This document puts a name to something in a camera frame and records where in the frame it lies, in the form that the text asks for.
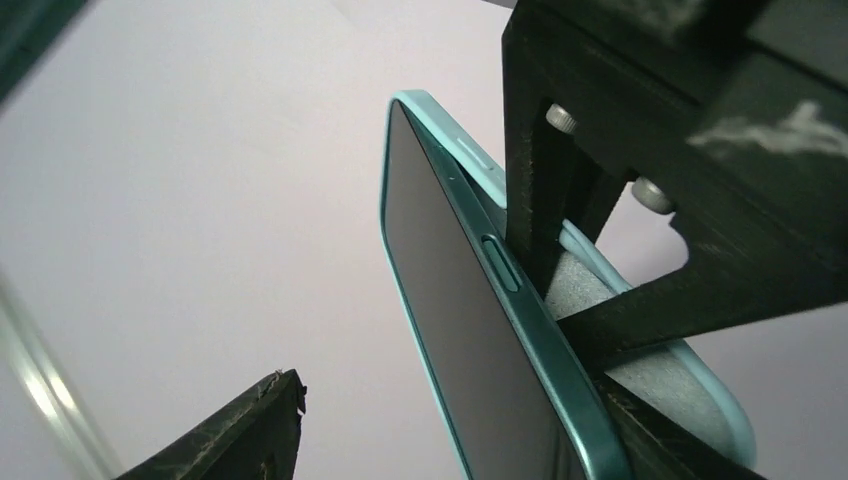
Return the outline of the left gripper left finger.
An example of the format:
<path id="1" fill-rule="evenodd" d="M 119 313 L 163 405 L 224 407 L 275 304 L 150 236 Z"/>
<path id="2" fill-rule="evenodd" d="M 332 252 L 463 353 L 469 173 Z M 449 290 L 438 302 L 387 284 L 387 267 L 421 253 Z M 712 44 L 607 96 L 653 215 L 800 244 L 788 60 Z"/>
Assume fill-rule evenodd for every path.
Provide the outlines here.
<path id="1" fill-rule="evenodd" d="M 291 479 L 306 392 L 296 370 L 277 370 L 120 477 Z"/>

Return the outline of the blue-green smartphone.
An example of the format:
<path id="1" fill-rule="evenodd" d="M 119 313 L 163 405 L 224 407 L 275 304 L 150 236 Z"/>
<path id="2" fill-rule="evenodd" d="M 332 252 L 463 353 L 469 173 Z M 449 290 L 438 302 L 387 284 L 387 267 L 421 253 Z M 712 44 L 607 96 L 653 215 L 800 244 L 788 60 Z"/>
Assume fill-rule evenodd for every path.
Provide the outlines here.
<path id="1" fill-rule="evenodd" d="M 629 479 L 580 361 L 503 239 L 503 169 L 426 91 L 388 106 L 380 226 L 469 479 Z"/>

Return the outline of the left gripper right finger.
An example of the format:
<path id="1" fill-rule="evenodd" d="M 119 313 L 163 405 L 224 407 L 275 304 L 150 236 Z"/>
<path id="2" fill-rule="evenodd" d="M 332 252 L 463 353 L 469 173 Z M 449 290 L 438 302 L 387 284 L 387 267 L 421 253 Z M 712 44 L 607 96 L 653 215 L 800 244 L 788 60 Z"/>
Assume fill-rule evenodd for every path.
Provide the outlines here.
<path id="1" fill-rule="evenodd" d="M 596 387 L 637 479 L 764 479 L 725 458 L 609 376 L 597 377 Z"/>

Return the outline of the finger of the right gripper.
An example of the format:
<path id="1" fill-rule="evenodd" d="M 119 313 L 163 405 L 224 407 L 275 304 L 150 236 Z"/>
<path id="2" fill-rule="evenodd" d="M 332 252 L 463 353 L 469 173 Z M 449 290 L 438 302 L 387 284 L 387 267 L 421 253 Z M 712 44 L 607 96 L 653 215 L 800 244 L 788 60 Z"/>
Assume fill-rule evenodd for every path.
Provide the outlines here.
<path id="1" fill-rule="evenodd" d="M 508 246 L 541 296 L 551 288 L 561 257 L 563 220 L 591 240 L 626 185 L 607 173 L 546 119 L 571 92 L 572 68 L 558 48 L 564 20 L 542 1 L 520 1 L 501 37 L 507 184 Z"/>

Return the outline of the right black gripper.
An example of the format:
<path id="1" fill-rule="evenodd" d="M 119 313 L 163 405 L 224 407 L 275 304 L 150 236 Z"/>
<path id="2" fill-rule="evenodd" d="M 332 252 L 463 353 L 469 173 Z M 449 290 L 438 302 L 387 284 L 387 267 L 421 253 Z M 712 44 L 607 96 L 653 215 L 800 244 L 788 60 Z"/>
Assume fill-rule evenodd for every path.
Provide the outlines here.
<path id="1" fill-rule="evenodd" d="M 571 92 L 546 119 L 675 205 L 686 264 L 560 321 L 586 364 L 847 299 L 843 1 L 542 1 Z"/>

